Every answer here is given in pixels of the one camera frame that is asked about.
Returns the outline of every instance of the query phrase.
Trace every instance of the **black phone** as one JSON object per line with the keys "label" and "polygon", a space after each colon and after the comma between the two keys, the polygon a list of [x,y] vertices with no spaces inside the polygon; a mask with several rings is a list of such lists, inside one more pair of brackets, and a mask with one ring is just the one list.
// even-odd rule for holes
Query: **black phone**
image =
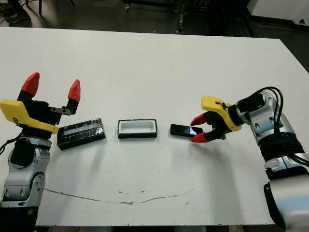
{"label": "black phone", "polygon": [[180,136],[185,136],[185,137],[194,137],[197,134],[202,133],[203,129],[199,128],[199,127],[188,127],[188,126],[171,124],[169,132],[170,132],[170,134],[173,134],[173,135],[180,135]]}

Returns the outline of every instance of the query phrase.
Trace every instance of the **table surface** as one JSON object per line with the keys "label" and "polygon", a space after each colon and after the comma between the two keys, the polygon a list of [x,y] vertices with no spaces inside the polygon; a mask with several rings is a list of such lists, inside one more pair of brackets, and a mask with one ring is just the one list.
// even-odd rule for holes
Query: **table surface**
{"label": "table surface", "polygon": [[[0,34],[0,99],[17,99],[38,71],[35,99],[61,107],[78,78],[77,113],[59,126],[101,117],[107,136],[65,151],[52,136],[37,225],[273,223],[264,160],[248,126],[208,144],[173,137],[169,127],[202,113],[202,95],[235,103],[276,86],[308,150],[309,75],[280,40],[22,28]],[[118,139],[119,119],[152,118],[157,138]],[[3,116],[0,124],[1,143],[19,133]],[[0,183],[12,148],[0,158]]]}

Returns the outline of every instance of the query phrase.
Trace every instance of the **table leg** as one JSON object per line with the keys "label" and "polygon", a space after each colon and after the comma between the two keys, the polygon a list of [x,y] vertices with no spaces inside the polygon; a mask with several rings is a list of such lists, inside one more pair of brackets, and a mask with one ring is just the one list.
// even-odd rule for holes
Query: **table leg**
{"label": "table leg", "polygon": [[42,0],[39,0],[39,14],[42,15]]}

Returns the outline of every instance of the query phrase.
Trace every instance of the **wire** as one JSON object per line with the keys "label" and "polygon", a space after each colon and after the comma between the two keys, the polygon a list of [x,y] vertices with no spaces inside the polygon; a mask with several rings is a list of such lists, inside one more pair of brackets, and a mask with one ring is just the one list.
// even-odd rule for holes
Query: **wire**
{"label": "wire", "polygon": [[9,139],[8,141],[6,141],[6,143],[3,144],[3,145],[0,147],[0,155],[4,152],[5,146],[7,146],[8,144],[13,143],[13,142],[15,142],[17,139],[19,139],[20,136],[23,134],[23,132],[24,132],[24,129],[22,129],[22,131],[20,132],[20,134],[19,134],[16,138]]}
{"label": "wire", "polygon": [[[276,87],[265,87],[265,88],[262,88],[262,89],[256,91],[252,95],[258,94],[258,93],[262,92],[263,90],[270,90],[276,96],[276,106],[275,106],[275,112],[274,112],[274,131],[275,131],[276,135],[279,135],[280,134],[280,117],[281,117],[282,109],[283,109],[283,95],[282,95],[281,91]],[[279,106],[279,98],[278,98],[278,95],[276,94],[275,91],[277,91],[279,93],[279,96],[280,96],[280,107],[279,107],[278,114],[277,114],[277,110],[278,110],[278,106]]]}
{"label": "wire", "polygon": [[294,154],[292,151],[290,151],[285,145],[283,145],[283,148],[288,152],[288,157],[294,160],[297,163],[309,166],[309,161],[299,157],[298,155]]}

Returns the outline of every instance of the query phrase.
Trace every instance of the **person's leg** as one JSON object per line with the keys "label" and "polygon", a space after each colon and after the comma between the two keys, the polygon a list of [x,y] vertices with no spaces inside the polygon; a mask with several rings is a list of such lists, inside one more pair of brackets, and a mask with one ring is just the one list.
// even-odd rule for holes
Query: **person's leg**
{"label": "person's leg", "polygon": [[19,4],[18,0],[8,0],[8,2],[14,7],[15,13],[10,17],[6,18],[8,23],[18,23],[22,20],[29,19],[30,16],[24,10],[24,8]]}
{"label": "person's leg", "polygon": [[26,12],[23,7],[19,4],[18,0],[8,0],[9,4],[11,4],[18,13]]}
{"label": "person's leg", "polygon": [[15,9],[11,4],[9,3],[0,4],[0,14],[3,14],[4,18],[9,17],[14,12],[15,12]]}

